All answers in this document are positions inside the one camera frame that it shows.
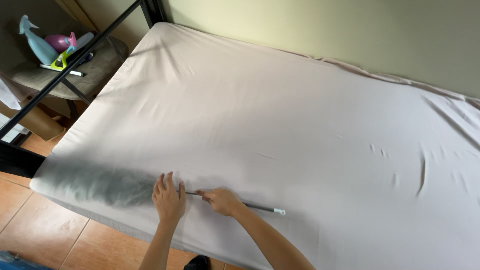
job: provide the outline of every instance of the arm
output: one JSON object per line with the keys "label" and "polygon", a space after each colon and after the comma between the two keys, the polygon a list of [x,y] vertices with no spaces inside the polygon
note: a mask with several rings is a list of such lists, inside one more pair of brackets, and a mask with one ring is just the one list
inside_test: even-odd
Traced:
{"label": "arm", "polygon": [[173,233],[185,213],[185,186],[181,182],[179,194],[177,194],[172,182],[172,175],[172,172],[167,175],[166,188],[163,184],[164,174],[158,178],[155,184],[152,199],[160,217],[160,224],[139,270],[165,270],[167,268]]}
{"label": "arm", "polygon": [[236,219],[275,270],[315,270],[305,256],[277,230],[246,207],[229,190],[197,191],[215,212]]}

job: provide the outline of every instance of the fitted sheet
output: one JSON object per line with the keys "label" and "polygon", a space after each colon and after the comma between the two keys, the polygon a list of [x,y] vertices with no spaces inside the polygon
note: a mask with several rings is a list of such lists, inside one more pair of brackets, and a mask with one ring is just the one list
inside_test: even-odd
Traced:
{"label": "fitted sheet", "polygon": [[[480,265],[480,101],[156,24],[31,188],[130,236],[159,222],[156,176],[226,187],[317,269]],[[232,218],[188,196],[172,246],[270,269]]]}

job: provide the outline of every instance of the hand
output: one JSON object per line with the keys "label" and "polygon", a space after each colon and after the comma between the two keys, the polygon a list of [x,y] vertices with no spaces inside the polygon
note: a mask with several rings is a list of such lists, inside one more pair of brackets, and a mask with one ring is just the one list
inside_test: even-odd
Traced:
{"label": "hand", "polygon": [[223,188],[214,191],[197,190],[195,193],[202,196],[202,200],[208,202],[215,212],[224,216],[231,217],[246,207],[233,192]]}
{"label": "hand", "polygon": [[175,189],[172,182],[173,172],[167,175],[165,183],[167,187],[163,185],[162,174],[156,181],[153,188],[152,200],[158,211],[160,217],[160,223],[168,222],[177,225],[180,218],[185,214],[185,185],[183,181],[180,182],[179,193]]}

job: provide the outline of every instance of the black metal bed frame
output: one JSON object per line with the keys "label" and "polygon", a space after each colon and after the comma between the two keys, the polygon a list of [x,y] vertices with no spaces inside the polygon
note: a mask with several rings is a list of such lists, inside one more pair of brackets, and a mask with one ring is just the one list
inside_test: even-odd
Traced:
{"label": "black metal bed frame", "polygon": [[[25,117],[41,99],[47,96],[53,88],[59,83],[66,85],[73,93],[78,95],[85,103],[90,105],[92,101],[85,96],[78,88],[76,88],[66,76],[73,70],[80,62],[82,62],[87,55],[102,41],[108,40],[110,45],[115,50],[122,63],[125,62],[124,57],[115,45],[115,42],[110,36],[110,33],[117,28],[117,26],[125,20],[138,6],[142,7],[148,27],[152,28],[154,24],[159,22],[166,22],[167,17],[161,0],[136,0],[120,17],[118,17],[105,31],[96,35],[93,40],[87,44],[83,53],[73,59],[73,61],[61,71],[53,80],[51,80],[41,91],[33,97],[21,110],[18,111],[1,129],[0,139],[15,127],[23,117]],[[45,160],[44,156],[38,155],[34,152],[20,148],[19,146],[0,141],[0,172],[15,174],[18,176],[33,178],[36,171]]]}

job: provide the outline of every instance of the right hand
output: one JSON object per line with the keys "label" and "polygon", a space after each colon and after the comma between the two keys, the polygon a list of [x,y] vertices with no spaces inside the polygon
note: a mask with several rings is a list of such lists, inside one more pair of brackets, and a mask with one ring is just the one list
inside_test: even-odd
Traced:
{"label": "right hand", "polygon": [[196,194],[202,196],[202,200],[208,202],[213,210],[221,215],[231,217],[238,210],[246,207],[233,192],[219,188],[214,191],[195,191]]}

